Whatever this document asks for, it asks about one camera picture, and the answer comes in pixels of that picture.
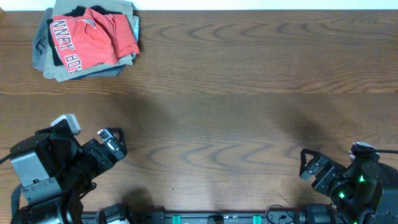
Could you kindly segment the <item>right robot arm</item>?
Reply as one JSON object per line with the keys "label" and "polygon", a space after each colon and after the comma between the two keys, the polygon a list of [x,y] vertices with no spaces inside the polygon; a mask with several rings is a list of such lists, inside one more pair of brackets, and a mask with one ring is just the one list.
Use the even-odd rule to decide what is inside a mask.
{"label": "right robot arm", "polygon": [[381,163],[380,154],[396,154],[353,144],[345,167],[326,155],[302,149],[299,176],[314,177],[314,191],[327,196],[345,223],[397,223],[397,169]]}

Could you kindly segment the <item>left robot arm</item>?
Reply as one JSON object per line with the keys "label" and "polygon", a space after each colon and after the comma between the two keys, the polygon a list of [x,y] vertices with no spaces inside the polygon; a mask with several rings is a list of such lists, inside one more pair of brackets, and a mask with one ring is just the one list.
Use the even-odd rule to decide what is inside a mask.
{"label": "left robot arm", "polygon": [[94,190],[97,176],[127,155],[124,131],[103,128],[99,139],[80,144],[76,121],[59,119],[13,146],[11,164],[27,206],[14,208],[13,223],[99,223],[84,216],[82,198]]}

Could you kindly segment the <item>red-orange t-shirt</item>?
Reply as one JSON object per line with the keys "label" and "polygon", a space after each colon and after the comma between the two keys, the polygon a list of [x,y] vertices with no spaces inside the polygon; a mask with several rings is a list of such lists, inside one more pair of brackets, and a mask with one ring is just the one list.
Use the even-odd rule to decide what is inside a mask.
{"label": "red-orange t-shirt", "polygon": [[57,53],[55,65],[63,65],[68,73],[115,65],[121,57],[139,53],[127,17],[99,6],[78,6],[66,15],[55,16],[49,31]]}

